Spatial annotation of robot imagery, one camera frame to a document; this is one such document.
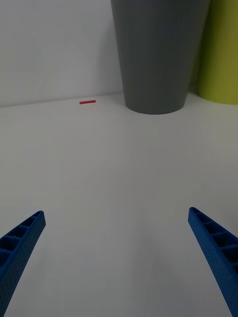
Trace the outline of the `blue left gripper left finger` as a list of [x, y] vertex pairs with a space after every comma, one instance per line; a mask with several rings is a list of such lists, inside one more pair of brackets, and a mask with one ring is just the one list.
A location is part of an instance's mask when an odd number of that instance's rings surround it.
[[46, 226], [38, 211], [0, 239], [0, 316], [4, 316], [34, 247]]

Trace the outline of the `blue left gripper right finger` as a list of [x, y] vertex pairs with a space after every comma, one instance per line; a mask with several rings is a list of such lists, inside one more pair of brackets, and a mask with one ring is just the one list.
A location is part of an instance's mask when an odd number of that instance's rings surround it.
[[238, 316], [238, 238], [194, 207], [188, 223], [231, 315]]

